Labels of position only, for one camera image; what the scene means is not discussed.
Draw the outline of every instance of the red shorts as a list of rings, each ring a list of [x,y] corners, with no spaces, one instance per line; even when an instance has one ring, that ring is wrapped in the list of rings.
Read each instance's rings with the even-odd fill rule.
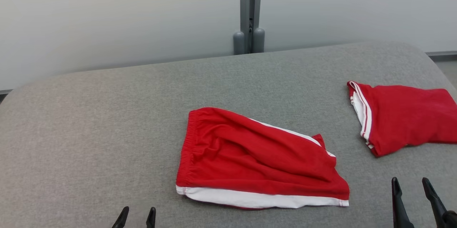
[[[349,186],[321,135],[313,137],[239,114],[189,113],[176,191],[242,208],[349,205]]]

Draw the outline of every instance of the white stripe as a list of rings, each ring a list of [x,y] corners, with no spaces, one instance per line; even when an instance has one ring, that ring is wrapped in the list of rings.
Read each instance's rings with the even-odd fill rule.
[[[368,104],[367,99],[364,97],[362,90],[360,89],[359,85],[353,81],[350,81],[349,84],[354,88],[355,92],[352,95],[353,101],[354,101],[354,109],[356,110],[357,115],[359,116],[360,109],[362,109],[363,113],[363,120],[359,118],[360,123],[362,124],[362,130],[360,132],[360,135],[363,136],[366,140],[369,140],[370,137],[370,132],[371,132],[371,126],[372,126],[372,111],[370,108],[370,105]]]
[[[320,143],[319,143],[317,140],[315,140],[313,137],[311,137],[311,136],[304,135],[304,134],[301,134],[301,133],[298,133],[298,132],[294,132],[294,131],[291,131],[291,130],[287,130],[287,129],[284,129],[284,128],[281,128],[281,127],[272,126],[272,125],[269,125],[269,124],[266,124],[266,123],[257,121],[257,120],[252,119],[252,118],[250,118],[250,119],[251,119],[252,121],[256,121],[256,122],[258,122],[258,123],[261,123],[261,124],[263,124],[264,126],[273,127],[273,128],[279,129],[279,130],[283,130],[284,132],[288,132],[288,133],[291,133],[291,134],[293,134],[293,135],[297,135],[297,136],[299,136],[299,137],[305,138],[305,139],[307,139],[307,140],[309,140],[309,141],[314,142],[315,144],[319,145],[320,147],[322,147],[322,145],[320,145]],[[335,155],[333,155],[332,153],[330,153],[330,152],[328,152],[328,151],[327,151],[327,154],[328,154],[329,156],[331,156],[331,157],[335,157]]]
[[[348,200],[332,197],[297,196],[281,194],[262,194],[255,192],[239,192],[230,189],[212,189],[205,187],[179,187],[176,191],[180,195],[202,201],[222,205],[246,208],[299,208],[303,206],[341,206],[348,207]]]

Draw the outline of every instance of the floor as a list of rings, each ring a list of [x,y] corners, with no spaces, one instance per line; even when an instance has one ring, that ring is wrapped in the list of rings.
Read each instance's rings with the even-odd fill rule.
[[[457,61],[439,61],[436,65],[447,76],[449,81],[457,88]]]

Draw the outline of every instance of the gray table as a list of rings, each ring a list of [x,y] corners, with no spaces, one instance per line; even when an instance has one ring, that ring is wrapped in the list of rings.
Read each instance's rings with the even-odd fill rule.
[[[416,227],[434,226],[428,177],[457,210],[457,145],[376,159],[359,136],[346,82],[457,91],[421,51],[373,42],[217,57],[51,77],[0,105],[2,227],[391,227],[397,176]],[[245,211],[175,191],[188,111],[215,106],[307,135],[321,133],[351,189],[349,207]]]

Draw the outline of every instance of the red clothing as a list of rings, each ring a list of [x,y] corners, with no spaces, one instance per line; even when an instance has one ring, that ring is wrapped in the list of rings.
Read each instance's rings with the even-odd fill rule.
[[[349,186],[335,165],[321,135],[202,108],[189,113],[176,189],[196,200],[246,208],[348,206]]]
[[[384,156],[406,145],[457,143],[457,105],[444,89],[375,86],[349,81],[361,136],[372,153]]]

